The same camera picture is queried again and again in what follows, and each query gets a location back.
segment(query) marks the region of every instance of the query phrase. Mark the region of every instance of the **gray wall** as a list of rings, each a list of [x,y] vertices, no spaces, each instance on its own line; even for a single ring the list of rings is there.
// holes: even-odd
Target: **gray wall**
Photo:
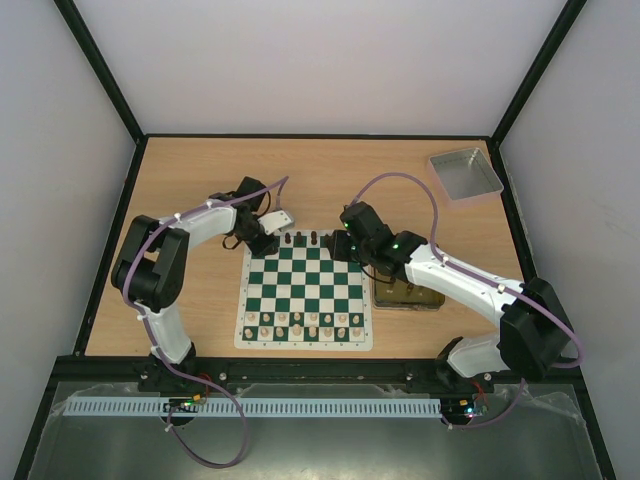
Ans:
[[[621,479],[640,469],[638,25],[637,0],[587,2],[502,148]]]
[[[0,478],[69,354],[133,152],[50,0],[0,1]]]
[[[146,132],[491,134],[565,0],[76,0]]]

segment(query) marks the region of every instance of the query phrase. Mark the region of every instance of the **green and white chessboard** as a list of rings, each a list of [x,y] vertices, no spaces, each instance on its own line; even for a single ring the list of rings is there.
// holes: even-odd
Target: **green and white chessboard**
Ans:
[[[300,232],[302,238],[296,238]],[[334,262],[331,230],[290,230],[277,254],[245,246],[236,348],[367,351],[373,347],[369,279],[356,263]]]

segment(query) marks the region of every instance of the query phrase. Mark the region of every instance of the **tabletop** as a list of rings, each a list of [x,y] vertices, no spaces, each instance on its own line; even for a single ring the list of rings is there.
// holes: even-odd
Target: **tabletop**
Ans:
[[[234,190],[244,176],[273,183],[290,179],[282,207],[299,229],[340,228],[339,215],[358,191],[384,172],[406,172],[435,187],[427,176],[430,156],[479,147],[476,140],[346,140],[150,138],[116,252],[137,215],[159,218],[188,210],[216,192]],[[463,209],[440,206],[438,245],[448,254],[508,278],[522,278],[501,200]],[[395,232],[428,238],[433,214],[424,192],[401,178],[388,178],[363,197]],[[301,358],[433,358],[458,336],[495,327],[447,298],[438,311],[374,309],[370,351],[247,350],[234,346],[243,248],[222,248],[213,238],[189,253],[178,299],[185,330],[199,356]],[[149,340],[120,293],[107,282],[87,346],[87,355],[146,355]]]

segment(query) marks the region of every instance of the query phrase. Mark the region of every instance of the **wooden table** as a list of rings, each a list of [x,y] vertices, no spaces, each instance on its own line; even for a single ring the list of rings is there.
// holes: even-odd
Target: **wooden table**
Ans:
[[[151,138],[120,242],[135,216],[158,218],[185,211],[212,193],[234,190],[245,175],[265,184],[289,175],[282,206],[293,214],[296,227],[340,228],[343,205],[374,176],[407,172],[432,186],[426,176],[431,155],[475,146],[488,155],[482,141]],[[431,206],[411,182],[385,179],[363,200],[393,231],[429,236]],[[438,230],[442,249],[497,275],[522,278],[499,199],[462,210],[446,209],[442,201],[438,204],[442,207]],[[374,347],[369,352],[236,349],[233,334],[243,248],[227,251],[221,241],[212,239],[190,253],[179,298],[185,329],[200,356],[432,358],[454,337],[481,335],[494,328],[480,315],[447,299],[437,312],[374,310]],[[108,282],[86,354],[148,354],[149,340],[135,317]]]

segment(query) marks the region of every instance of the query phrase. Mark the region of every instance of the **gray floor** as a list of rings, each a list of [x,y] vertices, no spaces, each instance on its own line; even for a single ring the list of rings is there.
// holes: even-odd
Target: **gray floor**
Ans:
[[[538,400],[529,397],[503,422],[466,432],[430,419],[254,418],[247,458],[222,471],[188,458],[160,419],[55,415],[29,478],[600,478],[570,387],[531,391]],[[498,413],[507,401],[490,396],[491,410]],[[237,419],[197,418],[182,433],[200,455],[218,462],[230,460],[241,441]]]

